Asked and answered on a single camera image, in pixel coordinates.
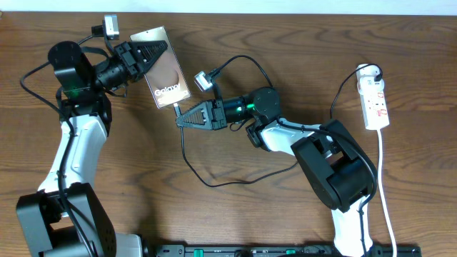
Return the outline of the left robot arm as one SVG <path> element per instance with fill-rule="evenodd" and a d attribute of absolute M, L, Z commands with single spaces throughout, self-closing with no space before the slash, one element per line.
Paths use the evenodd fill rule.
<path fill-rule="evenodd" d="M 122 234 L 94 192 L 99 154 L 110 132 L 109 96 L 138 81 L 168 48 L 164 40 L 123 42 L 110 52 L 62 41 L 48 52 L 61 142 L 36 193 L 19 198 L 16 215 L 32 256 L 152 256 L 145 239 Z"/>

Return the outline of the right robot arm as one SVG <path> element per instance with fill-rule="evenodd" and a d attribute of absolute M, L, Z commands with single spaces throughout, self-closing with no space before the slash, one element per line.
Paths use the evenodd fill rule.
<path fill-rule="evenodd" d="M 246 133 L 256 148 L 296 158 L 314 193 L 331 209 L 336 250 L 344 256 L 367 256 L 373 246 L 366 209 L 377 192 L 377 170 L 344 125 L 335 119 L 304 125 L 281 115 L 280 97 L 271 87 L 223 99 L 202 101 L 182 113 L 175 109 L 180 129 L 216 131 L 230 123 L 252 120 Z"/>

